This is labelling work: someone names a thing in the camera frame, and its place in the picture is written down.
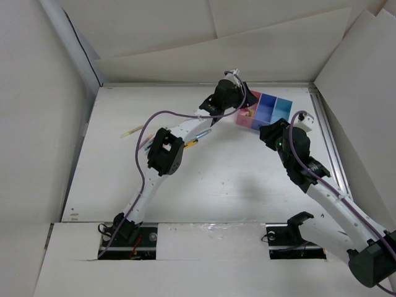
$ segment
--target white paper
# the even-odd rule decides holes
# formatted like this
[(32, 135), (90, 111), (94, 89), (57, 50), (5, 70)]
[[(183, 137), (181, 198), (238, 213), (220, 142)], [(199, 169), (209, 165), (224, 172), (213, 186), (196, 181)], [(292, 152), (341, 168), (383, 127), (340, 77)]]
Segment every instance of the white paper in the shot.
[(115, 82), (218, 81), (238, 67), (243, 79), (314, 80), (341, 42), (350, 8), (156, 53), (99, 60)]
[(384, 9), (390, 14), (396, 15), (396, 0), (388, 0)]
[(215, 39), (207, 0), (60, 0), (99, 56), (146, 53)]
[(269, 25), (351, 6), (346, 29), (368, 8), (377, 13), (384, 0), (209, 0), (217, 36), (225, 37)]
[(396, 18), (385, 10), (361, 18), (361, 28), (346, 36), (315, 84), (396, 218)]

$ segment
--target red wire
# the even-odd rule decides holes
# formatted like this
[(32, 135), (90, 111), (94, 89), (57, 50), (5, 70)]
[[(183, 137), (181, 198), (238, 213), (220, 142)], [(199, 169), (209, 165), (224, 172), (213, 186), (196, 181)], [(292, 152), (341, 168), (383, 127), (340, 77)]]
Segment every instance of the red wire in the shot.
[(132, 258), (132, 256), (136, 255), (136, 254), (135, 254), (135, 250), (136, 250), (136, 247), (139, 245), (139, 243), (140, 243), (141, 240), (142, 240), (142, 237), (139, 236), (139, 237), (137, 238), (137, 241), (136, 241), (136, 243), (135, 243), (135, 245), (134, 245), (133, 250), (132, 250), (131, 253), (129, 254), (129, 258)]

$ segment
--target white robotic arm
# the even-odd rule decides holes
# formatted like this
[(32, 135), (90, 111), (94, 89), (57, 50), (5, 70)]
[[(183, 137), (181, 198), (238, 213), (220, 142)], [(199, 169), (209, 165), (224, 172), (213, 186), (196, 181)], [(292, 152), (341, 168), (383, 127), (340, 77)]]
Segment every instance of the white robotic arm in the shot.
[[(170, 129), (169, 133), (172, 133), (176, 138), (180, 137), (184, 143), (188, 143), (194, 140), (195, 136), (198, 135), (200, 132), (205, 131), (211, 127), (213, 119), (202, 118), (205, 116), (210, 116), (210, 113), (208, 111), (197, 110), (195, 115), (199, 116), (199, 118), (188, 119), (180, 125), (177, 125), (176, 127)], [(129, 215), (126, 217), (129, 222), (135, 222), (135, 224), (141, 224), (143, 222), (147, 207), (150, 205), (151, 200), (155, 196), (158, 188), (167, 177), (169, 177), (168, 174), (159, 176), (158, 171), (153, 167), (146, 169), (145, 187), (135, 207), (132, 209), (131, 212), (129, 212)], [(131, 199), (130, 203), (125, 206), (123, 213), (128, 213), (136, 198), (137, 196), (134, 196)]]
[[(224, 116), (226, 109), (247, 107), (257, 102), (246, 83), (235, 74), (227, 74), (225, 79), (219, 81), (215, 93), (200, 105), (195, 115), (186, 116), (190, 119), (172, 129), (158, 130), (148, 153), (145, 174), (142, 173), (142, 189), (114, 218), (113, 225), (102, 231), (111, 239), (99, 257), (113, 241), (125, 246), (135, 244), (139, 227), (156, 191), (180, 166), (184, 143), (212, 127)], [(288, 228), (297, 241), (310, 241), (327, 249), (348, 264), (363, 285), (373, 287), (396, 272), (396, 231), (389, 233), (369, 218), (335, 185), (329, 171), (310, 156), (310, 141), (306, 132), (312, 129), (312, 123), (312, 117), (300, 116), (293, 129), (293, 125), (280, 119), (260, 128), (260, 140), (278, 152), (291, 181), (318, 202), (345, 233), (329, 228), (321, 222), (321, 218), (314, 218), (309, 213), (300, 213), (289, 219)]]

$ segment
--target colorful cube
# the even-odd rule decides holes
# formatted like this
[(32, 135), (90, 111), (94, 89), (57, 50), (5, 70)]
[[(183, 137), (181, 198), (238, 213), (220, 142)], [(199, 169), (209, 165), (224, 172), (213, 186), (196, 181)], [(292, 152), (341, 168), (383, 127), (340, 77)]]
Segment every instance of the colorful cube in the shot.
[(281, 118), (289, 120), (292, 101), (255, 91), (252, 91), (252, 94), (259, 102), (238, 111), (238, 125), (259, 130), (261, 126), (272, 124)]

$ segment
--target white table surface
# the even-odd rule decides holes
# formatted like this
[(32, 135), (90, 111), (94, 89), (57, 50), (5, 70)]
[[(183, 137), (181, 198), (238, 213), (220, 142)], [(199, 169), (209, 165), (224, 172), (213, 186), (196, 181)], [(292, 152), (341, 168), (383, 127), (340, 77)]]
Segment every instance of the white table surface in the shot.
[[(140, 187), (134, 163), (138, 133), (123, 139), (121, 135), (159, 110), (192, 114), (214, 87), (101, 88), (62, 220), (112, 222)], [(250, 88), (293, 101), (291, 114), (298, 110), (314, 114), (307, 88), (254, 84)], [(161, 115), (147, 135), (182, 120)], [(289, 180), (277, 153), (259, 140), (258, 131), (236, 125), (234, 116), (222, 119), (212, 130), (184, 152), (181, 167), (158, 190), (145, 222), (285, 222), (302, 211), (325, 213)], [(318, 123), (309, 137), (311, 155), (330, 170)], [(140, 159), (146, 164), (147, 159)]]
[(87, 261), (98, 253), (97, 223), (55, 224), (34, 297), (388, 296), (331, 255), (270, 260), (260, 223), (159, 227), (159, 260)]

